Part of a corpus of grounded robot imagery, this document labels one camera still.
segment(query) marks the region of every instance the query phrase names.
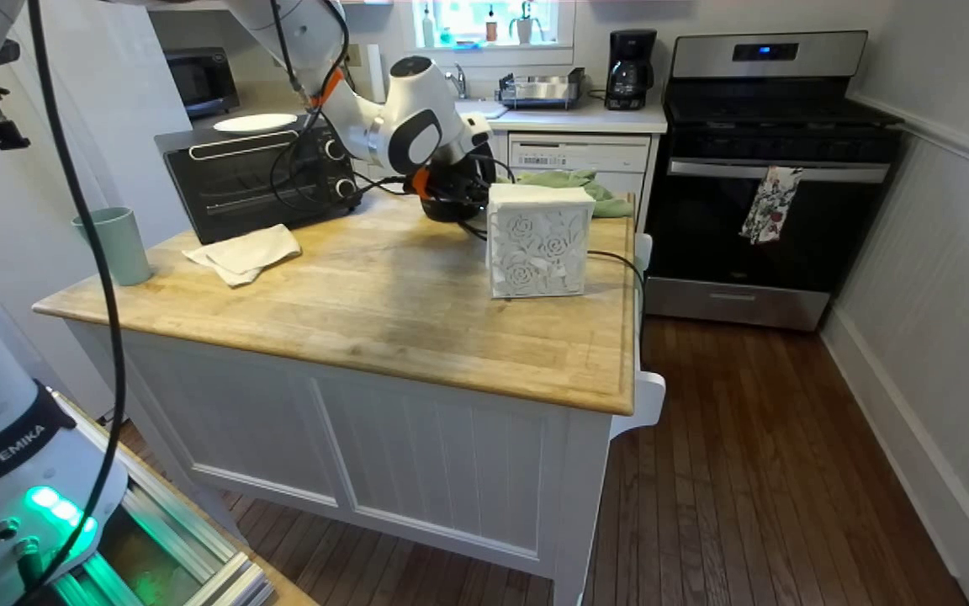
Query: wooden floor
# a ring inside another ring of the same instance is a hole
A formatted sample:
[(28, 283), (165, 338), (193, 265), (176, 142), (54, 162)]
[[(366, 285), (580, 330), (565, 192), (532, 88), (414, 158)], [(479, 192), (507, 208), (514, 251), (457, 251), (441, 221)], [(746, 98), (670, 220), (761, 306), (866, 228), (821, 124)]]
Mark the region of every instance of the wooden floor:
[[(661, 426), (612, 443), (589, 606), (965, 601), (817, 338), (648, 323)], [(253, 549), (331, 606), (535, 606), (551, 587), (233, 499)]]

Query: tissue box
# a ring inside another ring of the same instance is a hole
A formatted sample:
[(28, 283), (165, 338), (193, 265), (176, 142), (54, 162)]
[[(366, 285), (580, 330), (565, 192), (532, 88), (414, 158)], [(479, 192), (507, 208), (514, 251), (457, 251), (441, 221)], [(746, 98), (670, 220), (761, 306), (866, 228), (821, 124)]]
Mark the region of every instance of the tissue box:
[(491, 296), (582, 293), (589, 221), (585, 188), (491, 184), (484, 247)]

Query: cloth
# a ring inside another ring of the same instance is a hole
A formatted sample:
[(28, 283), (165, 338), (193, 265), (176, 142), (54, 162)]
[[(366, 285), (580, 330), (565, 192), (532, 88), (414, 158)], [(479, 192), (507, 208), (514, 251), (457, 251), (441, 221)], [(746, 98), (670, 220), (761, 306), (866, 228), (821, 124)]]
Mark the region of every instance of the cloth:
[(210, 265), (224, 277), (226, 285), (253, 283), (266, 265), (275, 265), (286, 254), (302, 251), (286, 226), (271, 226), (242, 232), (237, 238), (210, 242), (184, 248), (184, 258)]
[(543, 188), (585, 188), (593, 197), (593, 216), (633, 216), (633, 204), (621, 194), (612, 194), (605, 184), (597, 180), (597, 173), (529, 173), (519, 175), (521, 184), (543, 184)]
[(746, 221), (741, 226), (741, 238), (746, 238), (752, 247), (779, 242), (785, 237), (798, 180), (798, 173), (787, 166), (768, 168)]

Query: microwave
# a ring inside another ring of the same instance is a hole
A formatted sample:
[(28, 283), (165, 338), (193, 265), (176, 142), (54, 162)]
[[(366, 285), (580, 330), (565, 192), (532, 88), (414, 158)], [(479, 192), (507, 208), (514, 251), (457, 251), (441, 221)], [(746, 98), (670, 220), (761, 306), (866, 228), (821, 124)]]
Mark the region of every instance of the microwave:
[(224, 47), (165, 51), (188, 121), (228, 114), (238, 105), (237, 77)]

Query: stove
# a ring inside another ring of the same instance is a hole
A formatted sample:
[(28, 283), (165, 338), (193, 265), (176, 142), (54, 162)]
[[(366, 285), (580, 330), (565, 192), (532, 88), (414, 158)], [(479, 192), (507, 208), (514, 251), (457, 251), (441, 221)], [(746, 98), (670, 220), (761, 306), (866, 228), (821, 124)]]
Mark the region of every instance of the stove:
[(648, 314), (821, 325), (903, 149), (900, 116), (844, 98), (862, 51), (862, 30), (676, 41)]

